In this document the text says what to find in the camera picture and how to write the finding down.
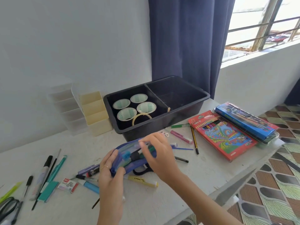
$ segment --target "window sill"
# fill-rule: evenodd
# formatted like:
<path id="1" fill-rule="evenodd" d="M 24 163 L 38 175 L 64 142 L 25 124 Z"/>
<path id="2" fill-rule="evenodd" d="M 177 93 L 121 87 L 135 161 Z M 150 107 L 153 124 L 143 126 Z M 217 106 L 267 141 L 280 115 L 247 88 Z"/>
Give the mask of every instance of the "window sill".
<path id="1" fill-rule="evenodd" d="M 256 57 L 259 57 L 261 55 L 265 55 L 267 53 L 270 53 L 270 52 L 273 52 L 273 51 L 276 51 L 276 50 L 280 50 L 280 49 L 283 49 L 283 48 L 286 48 L 286 47 L 289 47 L 289 46 L 292 46 L 292 45 L 295 45 L 295 44 L 298 44 L 298 43 L 300 43 L 300 39 L 297 39 L 297 40 L 291 41 L 291 42 L 287 42 L 285 44 L 278 45 L 276 47 L 270 47 L 270 48 L 267 48 L 265 50 L 254 52 L 254 53 L 251 53 L 251 54 L 248 54 L 248 55 L 245 55 L 245 56 L 242 56 L 242 57 L 238 57 L 238 58 L 235 58 L 235 59 L 232 59 L 232 60 L 228 60 L 228 61 L 225 61 L 221 64 L 221 68 L 225 68 L 227 66 L 234 65 L 234 64 L 249 60 L 251 58 L 256 58 Z"/>

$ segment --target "black storage tray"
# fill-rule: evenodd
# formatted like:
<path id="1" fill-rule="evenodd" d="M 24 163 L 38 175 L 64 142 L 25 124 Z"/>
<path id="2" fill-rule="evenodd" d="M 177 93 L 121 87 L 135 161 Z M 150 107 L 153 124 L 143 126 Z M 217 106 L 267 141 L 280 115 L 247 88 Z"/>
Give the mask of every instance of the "black storage tray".
<path id="1" fill-rule="evenodd" d="M 157 109 L 149 115 L 139 116 L 132 126 L 132 120 L 120 121 L 113 104 L 120 99 L 129 99 L 135 94 L 148 95 L 147 101 L 156 104 Z M 118 134 L 123 134 L 127 141 L 136 140 L 150 133 L 164 129 L 177 122 L 197 115 L 204 100 L 210 95 L 193 86 L 178 76 L 168 76 L 159 80 L 127 88 L 104 96 L 104 104 L 110 121 Z M 137 108 L 139 103 L 130 102 L 128 107 Z"/>

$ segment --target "plastic drawer organizer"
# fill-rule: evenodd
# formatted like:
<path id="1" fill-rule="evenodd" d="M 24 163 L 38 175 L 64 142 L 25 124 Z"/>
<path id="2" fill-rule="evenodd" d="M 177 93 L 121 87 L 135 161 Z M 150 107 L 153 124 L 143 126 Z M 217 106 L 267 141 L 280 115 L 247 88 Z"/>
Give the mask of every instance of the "plastic drawer organizer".
<path id="1" fill-rule="evenodd" d="M 75 136 L 87 130 L 84 115 L 73 95 L 72 84 L 51 87 L 47 99 L 54 105 L 70 133 Z"/>
<path id="2" fill-rule="evenodd" d="M 169 76 L 104 96 L 115 131 L 127 141 L 144 137 L 199 113 L 210 95 Z"/>
<path id="3" fill-rule="evenodd" d="M 93 136 L 98 136 L 113 129 L 99 91 L 80 95 L 79 99 L 86 124 Z"/>

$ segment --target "pink highlighter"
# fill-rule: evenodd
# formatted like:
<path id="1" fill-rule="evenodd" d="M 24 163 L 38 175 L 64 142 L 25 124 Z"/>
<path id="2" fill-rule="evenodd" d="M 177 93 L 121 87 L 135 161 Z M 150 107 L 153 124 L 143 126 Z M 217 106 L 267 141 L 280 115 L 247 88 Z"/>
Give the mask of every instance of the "pink highlighter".
<path id="1" fill-rule="evenodd" d="M 192 143 L 193 143 L 193 140 L 191 140 L 190 138 L 187 138 L 187 137 L 181 135 L 181 134 L 178 133 L 178 132 L 175 132 L 174 130 L 171 130 L 170 133 L 173 134 L 174 136 L 177 136 L 177 137 L 180 138 L 181 140 L 184 140 L 185 142 L 187 142 L 187 143 L 189 143 L 189 144 L 192 144 Z"/>

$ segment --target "blue pencil case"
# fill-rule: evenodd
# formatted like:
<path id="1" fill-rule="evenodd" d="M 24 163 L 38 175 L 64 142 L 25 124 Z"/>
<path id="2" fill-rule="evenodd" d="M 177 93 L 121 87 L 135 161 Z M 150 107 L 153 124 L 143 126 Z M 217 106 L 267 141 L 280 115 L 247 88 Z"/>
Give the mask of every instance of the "blue pencil case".
<path id="1" fill-rule="evenodd" d="M 156 157 L 156 150 L 149 142 L 145 143 L 153 157 Z M 139 139 L 133 140 L 116 147 L 118 155 L 112 163 L 111 174 L 115 176 L 119 167 L 124 167 L 126 174 L 147 163 L 146 158 L 142 154 L 141 147 L 139 145 Z"/>

